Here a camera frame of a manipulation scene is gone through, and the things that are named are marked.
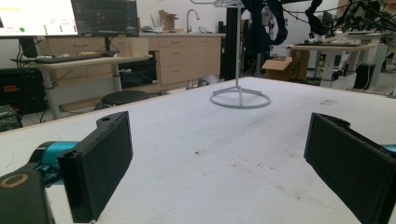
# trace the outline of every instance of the table surface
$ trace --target table surface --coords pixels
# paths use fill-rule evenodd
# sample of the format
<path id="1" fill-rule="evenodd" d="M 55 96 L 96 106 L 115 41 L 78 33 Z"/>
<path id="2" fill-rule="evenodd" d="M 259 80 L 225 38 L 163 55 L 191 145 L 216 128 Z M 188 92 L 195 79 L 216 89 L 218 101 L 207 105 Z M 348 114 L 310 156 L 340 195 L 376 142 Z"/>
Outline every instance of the table surface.
<path id="1" fill-rule="evenodd" d="M 393 144 L 396 100 L 255 77 L 239 84 L 272 103 L 212 104 L 212 92 L 232 87 L 229 81 L 0 133 L 0 175 L 23 166 L 44 142 L 80 141 L 97 119 L 129 111 L 134 158 L 100 224 L 359 223 L 304 159 L 310 117 L 345 119 L 378 144 Z M 247 105 L 260 100 L 244 96 Z M 47 193 L 56 222 L 72 223 L 64 186 Z"/>
<path id="2" fill-rule="evenodd" d="M 296 49 L 296 50 L 331 50 L 331 51 L 359 51 L 365 49 L 373 49 L 378 47 L 378 44 L 366 44 L 360 46 L 329 46 L 329 45 L 309 45 L 309 46 L 299 46 L 299 45 L 286 45 L 288 49 Z"/>
<path id="3" fill-rule="evenodd" d="M 152 56 L 139 56 L 139 57 L 102 57 L 96 59 L 87 59 L 87 60 L 79 60 L 68 63 L 36 63 L 34 66 L 39 69 L 61 69 L 68 67 L 81 67 L 81 66 L 94 66 L 98 64 L 116 64 L 116 63 L 128 63 L 128 62 L 137 62 L 144 61 Z"/>

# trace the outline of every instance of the cabinet drawer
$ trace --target cabinet drawer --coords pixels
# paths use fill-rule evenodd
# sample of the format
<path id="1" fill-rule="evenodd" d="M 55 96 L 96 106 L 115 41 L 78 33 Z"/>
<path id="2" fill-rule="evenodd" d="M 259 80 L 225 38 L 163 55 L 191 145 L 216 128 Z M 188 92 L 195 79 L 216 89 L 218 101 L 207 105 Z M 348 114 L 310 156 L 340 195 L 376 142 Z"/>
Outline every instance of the cabinet drawer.
<path id="1" fill-rule="evenodd" d="M 66 80 L 75 77 L 89 77 L 102 74 L 112 74 L 111 65 L 97 65 L 78 68 L 62 68 L 51 73 L 52 81 L 59 78 Z"/>
<path id="2" fill-rule="evenodd" d="M 190 48 L 161 48 L 160 62 L 162 66 L 190 63 Z"/>
<path id="3" fill-rule="evenodd" d="M 182 47 L 189 46 L 190 40 L 186 36 L 163 36 L 159 37 L 160 47 Z"/>
<path id="4" fill-rule="evenodd" d="M 79 83 L 84 83 L 87 82 L 88 79 L 86 77 L 74 77 L 74 78 L 69 78 L 69 79 L 60 79 L 55 83 L 56 86 L 70 86 L 70 85 L 75 85 Z"/>
<path id="5" fill-rule="evenodd" d="M 161 67 L 162 85 L 188 81 L 189 79 L 190 79 L 190 66 L 188 64 Z"/>
<path id="6" fill-rule="evenodd" d="M 191 46 L 203 47 L 203 46 L 219 46 L 221 45 L 220 37 L 204 36 L 204 37 L 192 37 L 190 40 Z"/>
<path id="7" fill-rule="evenodd" d="M 105 47 L 102 37 L 48 38 L 47 41 L 51 54 L 90 52 Z"/>

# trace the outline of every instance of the black pole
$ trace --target black pole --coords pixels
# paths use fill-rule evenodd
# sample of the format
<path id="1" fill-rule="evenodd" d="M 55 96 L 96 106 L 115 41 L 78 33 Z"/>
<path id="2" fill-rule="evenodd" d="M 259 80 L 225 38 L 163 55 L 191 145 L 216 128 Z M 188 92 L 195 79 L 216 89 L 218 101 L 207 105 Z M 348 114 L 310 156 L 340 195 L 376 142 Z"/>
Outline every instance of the black pole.
<path id="1" fill-rule="evenodd" d="M 110 51 L 110 37 L 105 36 L 105 50 Z"/>
<path id="2" fill-rule="evenodd" d="M 239 49 L 236 48 L 237 21 L 238 18 L 237 7 L 227 7 L 227 28 L 226 28 L 226 46 L 225 46 L 225 74 L 224 80 L 235 79 L 236 74 L 236 54 L 239 53 Z"/>

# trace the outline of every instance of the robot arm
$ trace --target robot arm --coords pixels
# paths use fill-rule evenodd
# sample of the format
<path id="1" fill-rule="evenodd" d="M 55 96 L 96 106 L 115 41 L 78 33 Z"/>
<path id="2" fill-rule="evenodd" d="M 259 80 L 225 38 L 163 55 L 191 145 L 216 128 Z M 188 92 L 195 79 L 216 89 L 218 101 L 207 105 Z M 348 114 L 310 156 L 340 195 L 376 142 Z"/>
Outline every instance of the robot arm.
<path id="1" fill-rule="evenodd" d="M 99 218 L 128 170 L 133 150 L 127 112 L 106 116 L 96 124 L 96 130 L 81 142 L 40 145 L 24 166 L 0 177 L 0 223 L 55 223 L 44 187 L 60 179 L 73 221 Z"/>

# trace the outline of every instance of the cabinet door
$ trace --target cabinet door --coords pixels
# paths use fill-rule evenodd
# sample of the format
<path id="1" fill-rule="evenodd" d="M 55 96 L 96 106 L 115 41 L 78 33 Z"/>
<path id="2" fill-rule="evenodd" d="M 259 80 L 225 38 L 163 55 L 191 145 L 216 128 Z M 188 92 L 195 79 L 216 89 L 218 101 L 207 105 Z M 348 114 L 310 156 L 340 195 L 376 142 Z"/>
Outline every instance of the cabinet door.
<path id="1" fill-rule="evenodd" d="M 160 61 L 161 66 L 190 63 L 190 48 L 161 48 Z"/>
<path id="2" fill-rule="evenodd" d="M 221 38 L 211 37 L 206 40 L 206 75 L 220 75 Z"/>
<path id="3" fill-rule="evenodd" d="M 188 64 L 161 66 L 161 84 L 168 85 L 178 82 L 186 82 L 190 77 L 190 66 Z"/>
<path id="4" fill-rule="evenodd" d="M 191 78 L 220 74 L 220 37 L 191 39 Z"/>
<path id="5" fill-rule="evenodd" d="M 190 40 L 186 36 L 162 36 L 158 43 L 160 48 L 177 48 L 189 46 Z"/>

